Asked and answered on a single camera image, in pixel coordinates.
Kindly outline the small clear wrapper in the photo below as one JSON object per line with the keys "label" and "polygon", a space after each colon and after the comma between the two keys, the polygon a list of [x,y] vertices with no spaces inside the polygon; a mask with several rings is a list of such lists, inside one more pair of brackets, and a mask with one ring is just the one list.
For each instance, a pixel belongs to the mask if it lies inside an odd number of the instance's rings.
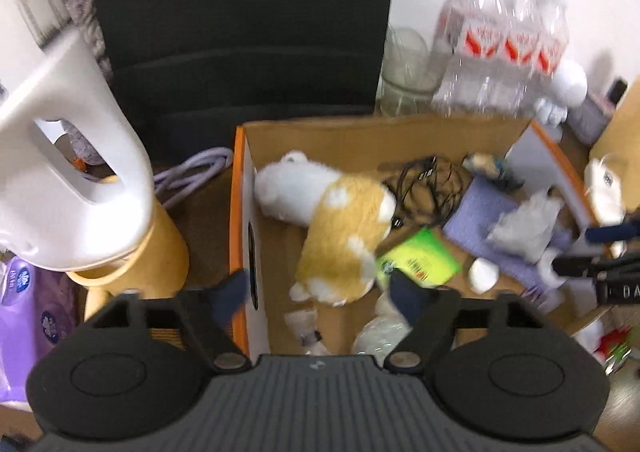
{"label": "small clear wrapper", "polygon": [[292,331],[304,354],[308,356],[327,356],[329,350],[323,343],[317,326],[316,310],[297,310],[286,313],[286,326]]}

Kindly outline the red artificial flower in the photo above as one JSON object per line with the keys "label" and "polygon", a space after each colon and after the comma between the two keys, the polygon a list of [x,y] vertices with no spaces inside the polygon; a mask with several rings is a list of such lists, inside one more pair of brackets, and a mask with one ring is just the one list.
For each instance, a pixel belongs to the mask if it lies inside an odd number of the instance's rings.
{"label": "red artificial flower", "polygon": [[593,355],[603,366],[606,375],[615,374],[631,357],[631,334],[632,329],[626,326],[612,329],[600,339],[600,344],[593,351]]}

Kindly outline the yellow white plush toy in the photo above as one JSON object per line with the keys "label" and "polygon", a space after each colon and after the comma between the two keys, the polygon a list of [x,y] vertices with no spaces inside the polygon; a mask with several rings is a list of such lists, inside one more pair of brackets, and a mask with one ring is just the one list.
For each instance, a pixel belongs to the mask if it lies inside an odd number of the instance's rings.
{"label": "yellow white plush toy", "polygon": [[375,250],[390,235],[396,212],[386,185],[292,151],[257,171],[254,197],[265,216],[307,230],[292,301],[341,307],[369,293]]}

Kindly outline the left water bottle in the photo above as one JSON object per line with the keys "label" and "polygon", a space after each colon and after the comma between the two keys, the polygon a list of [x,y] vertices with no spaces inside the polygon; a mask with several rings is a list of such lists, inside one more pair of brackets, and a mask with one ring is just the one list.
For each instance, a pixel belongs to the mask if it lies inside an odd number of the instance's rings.
{"label": "left water bottle", "polygon": [[450,0],[444,31],[448,64],[434,96],[439,112],[479,112],[487,106],[505,29],[503,0]]}

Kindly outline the white tissue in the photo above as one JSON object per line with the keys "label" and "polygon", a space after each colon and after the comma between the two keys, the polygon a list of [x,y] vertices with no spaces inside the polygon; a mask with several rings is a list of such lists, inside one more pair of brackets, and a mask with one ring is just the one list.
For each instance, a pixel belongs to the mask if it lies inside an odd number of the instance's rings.
{"label": "white tissue", "polygon": [[505,253],[537,263],[551,241],[555,222],[564,206],[561,197],[537,192],[517,209],[502,213],[486,241]]}

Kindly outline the clear plastic bag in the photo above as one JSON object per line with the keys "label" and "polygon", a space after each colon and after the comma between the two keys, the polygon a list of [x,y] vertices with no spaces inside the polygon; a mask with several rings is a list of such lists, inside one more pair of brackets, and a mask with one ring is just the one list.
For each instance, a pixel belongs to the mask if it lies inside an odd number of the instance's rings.
{"label": "clear plastic bag", "polygon": [[375,317],[363,326],[352,345],[353,354],[372,356],[382,366],[386,357],[411,331],[411,327],[383,293],[374,307]]}

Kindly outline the white detergent bottle vase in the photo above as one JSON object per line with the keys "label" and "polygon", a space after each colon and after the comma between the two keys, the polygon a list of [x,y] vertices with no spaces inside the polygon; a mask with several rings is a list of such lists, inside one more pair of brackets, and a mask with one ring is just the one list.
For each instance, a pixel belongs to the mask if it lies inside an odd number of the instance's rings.
{"label": "white detergent bottle vase", "polygon": [[61,0],[1,0],[1,245],[74,271],[152,222],[148,154]]}

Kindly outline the white robot speaker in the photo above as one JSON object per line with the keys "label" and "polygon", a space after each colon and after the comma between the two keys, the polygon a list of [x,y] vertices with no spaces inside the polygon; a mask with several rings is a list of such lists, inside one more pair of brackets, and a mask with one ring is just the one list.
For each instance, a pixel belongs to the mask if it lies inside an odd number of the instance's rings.
{"label": "white robot speaker", "polygon": [[561,126],[571,109],[582,106],[587,91],[584,68],[576,60],[563,57],[552,76],[541,82],[541,91],[534,102],[538,123],[552,128]]}

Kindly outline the yellow eraser box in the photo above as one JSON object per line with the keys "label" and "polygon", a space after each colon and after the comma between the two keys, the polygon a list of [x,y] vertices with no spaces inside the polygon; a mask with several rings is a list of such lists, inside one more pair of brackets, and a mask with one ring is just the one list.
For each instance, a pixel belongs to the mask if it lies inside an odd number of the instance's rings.
{"label": "yellow eraser box", "polygon": [[593,158],[586,166],[586,197],[600,225],[621,224],[626,217],[622,181],[606,164],[606,158]]}

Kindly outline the starry night tissue pack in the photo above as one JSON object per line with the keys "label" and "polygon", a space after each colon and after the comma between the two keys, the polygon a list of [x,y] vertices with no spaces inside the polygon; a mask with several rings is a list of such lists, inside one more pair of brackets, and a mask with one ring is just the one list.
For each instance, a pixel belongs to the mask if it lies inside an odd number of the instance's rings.
{"label": "starry night tissue pack", "polygon": [[506,193],[519,190],[524,182],[514,173],[506,160],[494,155],[472,152],[462,159],[462,167],[471,175],[480,175]]}

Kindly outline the black paper bag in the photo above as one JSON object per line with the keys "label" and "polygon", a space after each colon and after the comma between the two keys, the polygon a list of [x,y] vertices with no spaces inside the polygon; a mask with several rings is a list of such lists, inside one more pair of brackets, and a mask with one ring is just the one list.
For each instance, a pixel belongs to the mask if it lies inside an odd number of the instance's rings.
{"label": "black paper bag", "polygon": [[372,112],[390,0],[94,0],[112,89],[154,164],[252,120]]}

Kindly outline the yellow thermos jug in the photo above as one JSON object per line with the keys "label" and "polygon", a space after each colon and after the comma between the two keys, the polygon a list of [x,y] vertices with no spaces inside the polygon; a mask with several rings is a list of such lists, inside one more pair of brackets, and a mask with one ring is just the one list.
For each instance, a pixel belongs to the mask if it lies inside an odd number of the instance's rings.
{"label": "yellow thermos jug", "polygon": [[629,211],[639,208],[639,78],[627,90],[611,121],[590,151],[620,177],[623,202]]}

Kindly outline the purple knit pouch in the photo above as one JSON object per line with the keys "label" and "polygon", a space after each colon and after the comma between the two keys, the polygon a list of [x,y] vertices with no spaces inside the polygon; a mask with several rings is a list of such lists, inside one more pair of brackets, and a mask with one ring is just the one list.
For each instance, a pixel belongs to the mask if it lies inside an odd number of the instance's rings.
{"label": "purple knit pouch", "polygon": [[495,264],[525,289],[545,293],[566,282],[551,261],[575,242],[560,213],[564,198],[538,191],[517,201],[494,183],[472,180],[442,234],[470,255]]}

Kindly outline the glass cup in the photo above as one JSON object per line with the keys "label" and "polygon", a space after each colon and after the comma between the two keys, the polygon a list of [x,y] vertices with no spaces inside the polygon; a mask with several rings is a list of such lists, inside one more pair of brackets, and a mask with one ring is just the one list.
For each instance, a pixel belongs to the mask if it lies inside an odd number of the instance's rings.
{"label": "glass cup", "polygon": [[439,87],[433,52],[419,31],[387,28],[376,108],[385,117],[423,114]]}

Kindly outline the water bottle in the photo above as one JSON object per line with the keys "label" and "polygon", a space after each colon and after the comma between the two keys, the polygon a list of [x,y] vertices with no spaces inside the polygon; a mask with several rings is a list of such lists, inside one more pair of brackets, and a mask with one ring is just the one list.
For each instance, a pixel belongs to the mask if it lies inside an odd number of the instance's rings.
{"label": "water bottle", "polygon": [[536,0],[541,22],[540,47],[535,57],[534,72],[524,97],[525,112],[534,113],[539,97],[547,93],[570,41],[564,0]]}
{"label": "water bottle", "polygon": [[506,32],[489,103],[503,114],[516,115],[533,72],[541,24],[536,0],[503,2],[506,6]]}
{"label": "water bottle", "polygon": [[505,29],[503,0],[450,0],[444,31],[448,64],[434,96],[439,112],[479,112],[487,106]]}

